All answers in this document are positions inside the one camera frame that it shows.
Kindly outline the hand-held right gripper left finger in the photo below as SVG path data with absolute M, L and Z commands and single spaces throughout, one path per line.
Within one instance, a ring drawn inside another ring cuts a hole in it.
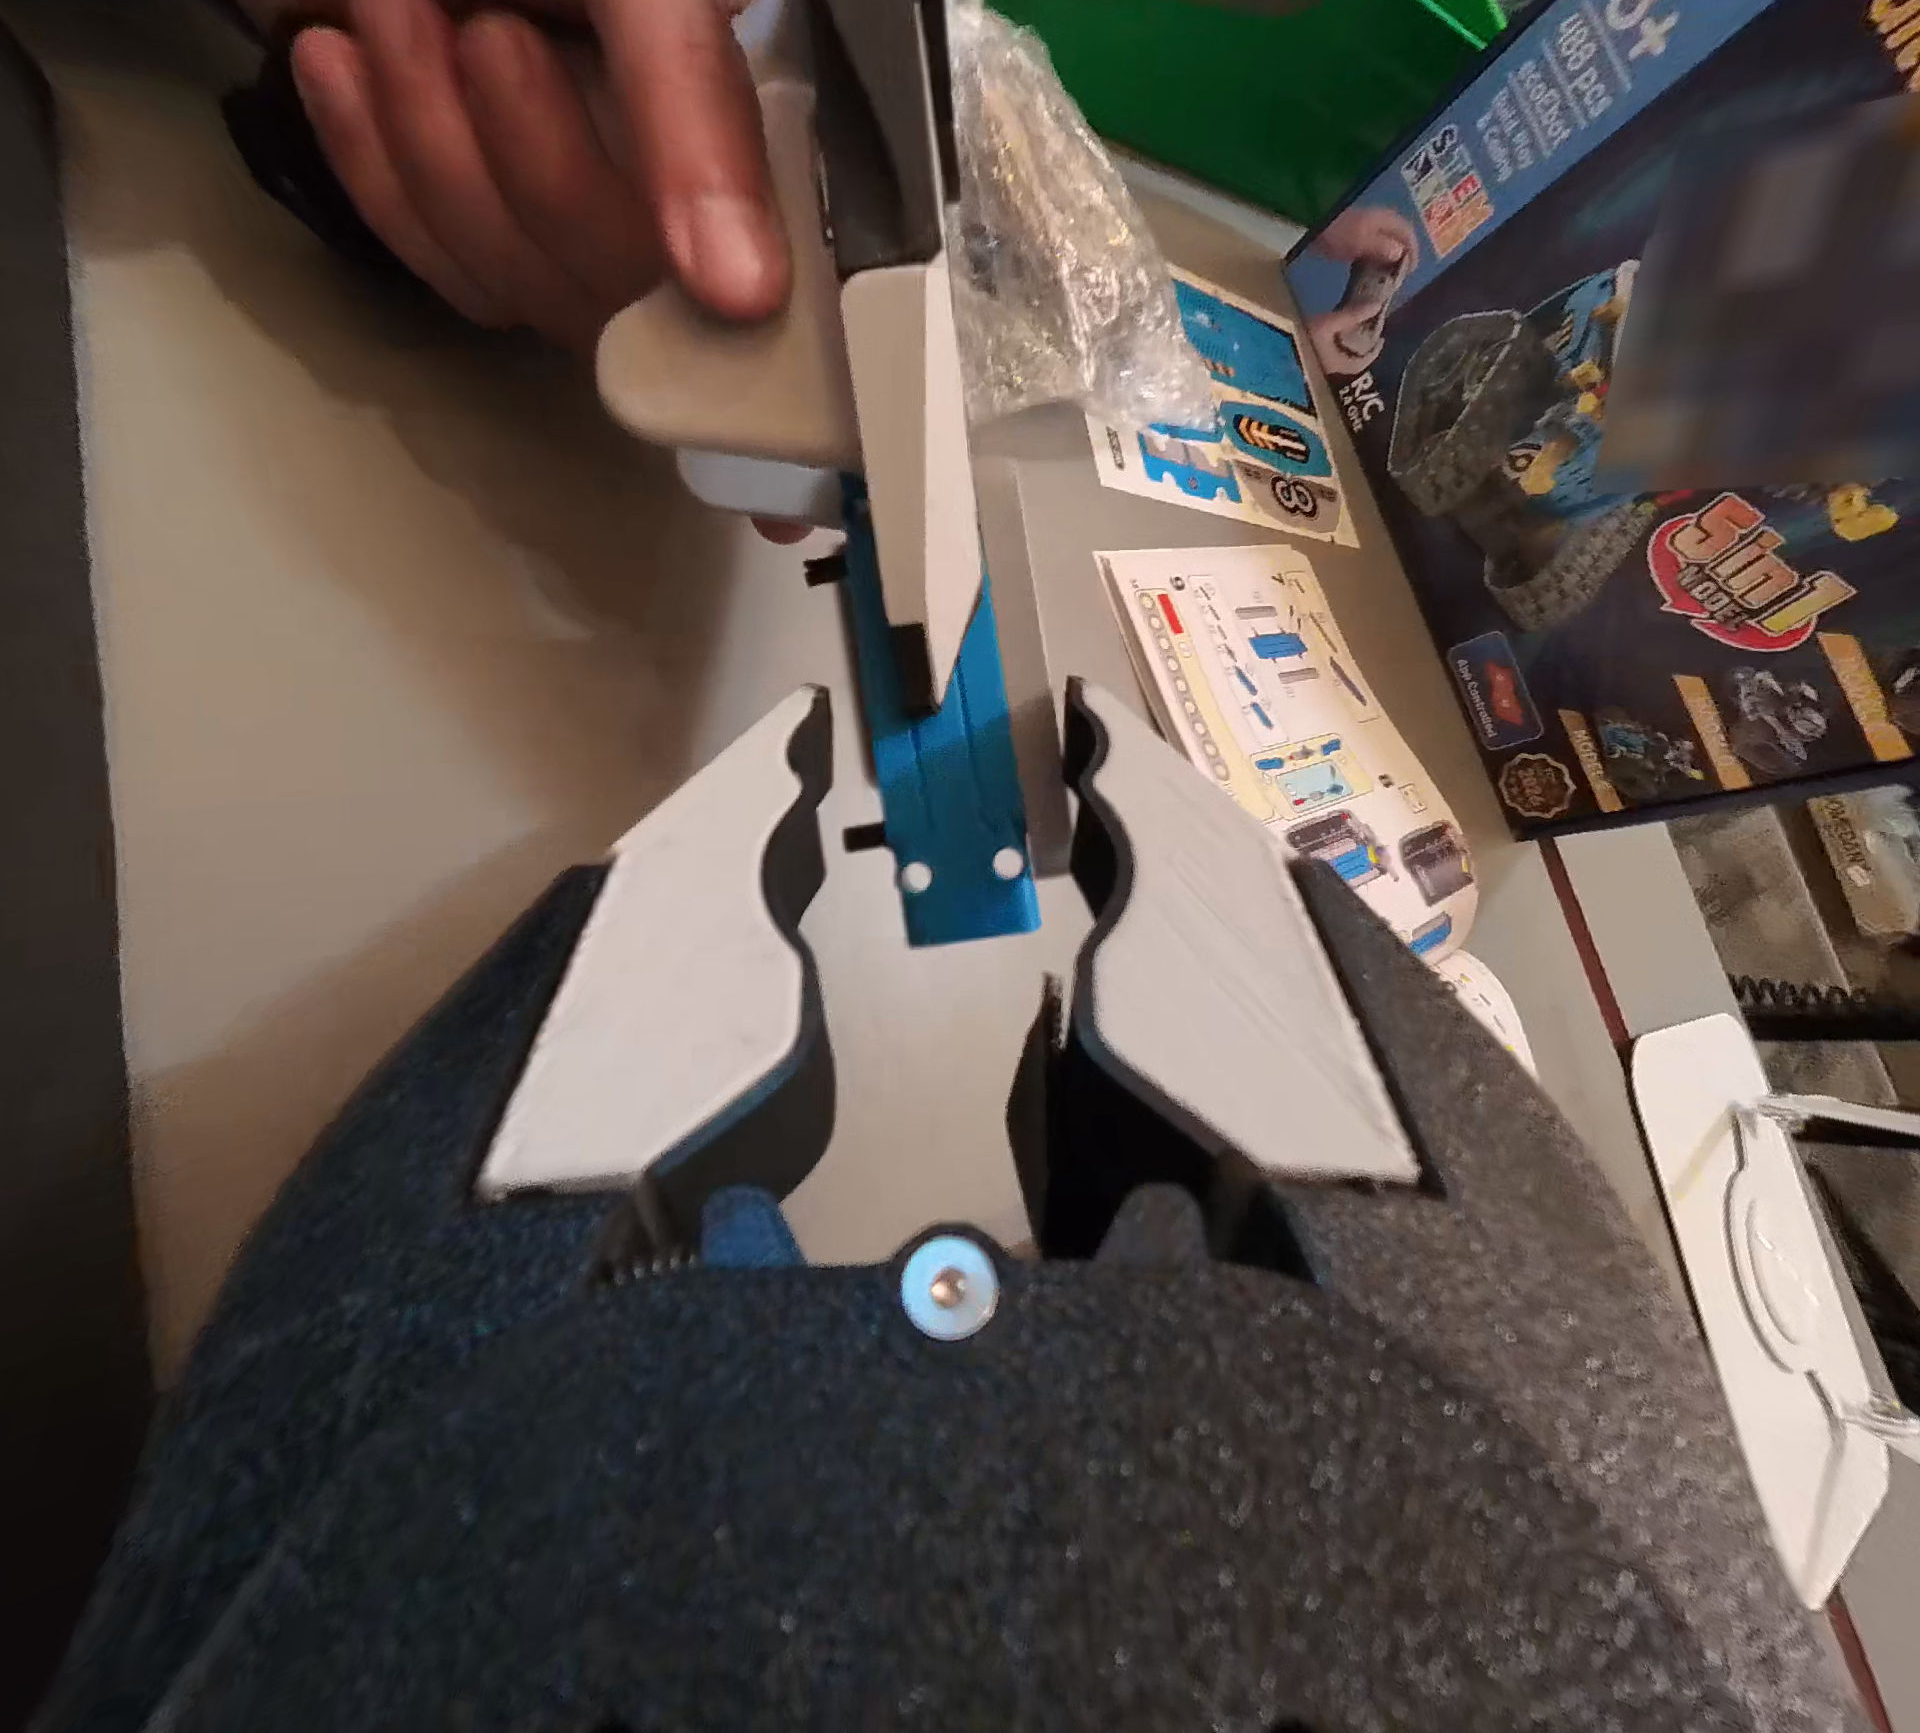
M 804 685 L 610 848 L 482 1159 L 482 1196 L 785 1196 L 834 1131 L 804 917 L 834 717 Z

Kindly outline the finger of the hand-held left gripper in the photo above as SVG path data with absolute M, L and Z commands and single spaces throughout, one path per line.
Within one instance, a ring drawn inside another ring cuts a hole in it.
M 936 712 L 987 581 L 948 260 L 856 273 L 840 310 L 901 699 Z

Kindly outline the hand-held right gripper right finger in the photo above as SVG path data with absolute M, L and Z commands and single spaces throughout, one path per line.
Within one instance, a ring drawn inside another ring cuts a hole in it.
M 1069 870 L 1091 915 L 1069 1028 L 1188 1140 L 1284 1183 L 1423 1161 L 1281 844 L 1107 687 L 1065 688 Z

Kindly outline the blue perforated building beam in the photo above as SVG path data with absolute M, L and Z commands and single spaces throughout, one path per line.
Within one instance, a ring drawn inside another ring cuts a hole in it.
M 936 711 L 913 714 L 901 642 L 888 626 L 866 486 L 840 481 L 842 600 L 860 720 L 914 950 L 1021 936 L 1042 926 L 994 598 L 975 606 Z

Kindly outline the grey desk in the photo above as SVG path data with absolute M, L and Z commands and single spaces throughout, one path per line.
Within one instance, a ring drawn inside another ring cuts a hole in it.
M 141 1262 L 171 1372 L 366 1072 L 548 883 L 829 687 L 838 1106 L 788 1202 L 875 1260 L 1021 1236 L 1003 1105 L 1086 926 L 913 952 L 838 594 L 581 367 L 410 311 L 238 162 L 240 40 L 190 0 L 7 0 L 55 90 L 118 850 Z

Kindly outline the person's left hand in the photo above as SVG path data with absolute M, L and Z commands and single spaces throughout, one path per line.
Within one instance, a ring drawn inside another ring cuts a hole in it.
M 469 321 L 589 352 L 665 279 L 772 318 L 751 0 L 240 0 L 373 234 Z

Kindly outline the clear bubble wrap bag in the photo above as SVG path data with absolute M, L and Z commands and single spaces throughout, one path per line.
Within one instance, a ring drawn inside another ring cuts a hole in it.
M 991 0 L 943 0 L 941 20 L 956 38 L 947 237 L 971 425 L 1071 401 L 1211 437 L 1214 386 L 1175 272 L 1042 40 Z

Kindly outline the open instruction booklet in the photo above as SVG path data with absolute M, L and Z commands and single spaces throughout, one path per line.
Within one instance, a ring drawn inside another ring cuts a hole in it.
M 1536 1071 L 1521 1012 L 1466 952 L 1477 858 L 1385 711 L 1308 558 L 1287 545 L 1100 550 L 1154 723 L 1287 858 L 1314 858 Z

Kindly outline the blue sticker sheet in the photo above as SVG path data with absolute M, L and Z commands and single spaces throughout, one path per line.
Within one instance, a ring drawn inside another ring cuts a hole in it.
M 1213 279 L 1175 272 L 1214 422 L 1086 420 L 1093 473 L 1124 496 L 1339 548 L 1360 543 L 1297 329 Z

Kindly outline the green plastic bin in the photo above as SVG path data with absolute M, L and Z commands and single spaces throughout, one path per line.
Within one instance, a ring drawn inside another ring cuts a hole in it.
M 1306 227 L 1372 180 L 1505 31 L 1500 0 L 989 0 L 1093 130 Z

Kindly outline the dark blue toy set box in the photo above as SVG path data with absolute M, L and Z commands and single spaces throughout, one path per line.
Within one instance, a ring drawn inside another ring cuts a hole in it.
M 1516 835 L 1917 782 L 1918 0 L 1540 0 L 1289 279 Z

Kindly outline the black dotted mat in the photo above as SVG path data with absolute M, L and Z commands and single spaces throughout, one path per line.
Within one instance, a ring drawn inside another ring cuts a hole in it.
M 11 31 L 2 94 L 4 1466 L 100 1487 L 152 1393 L 118 848 L 58 113 Z

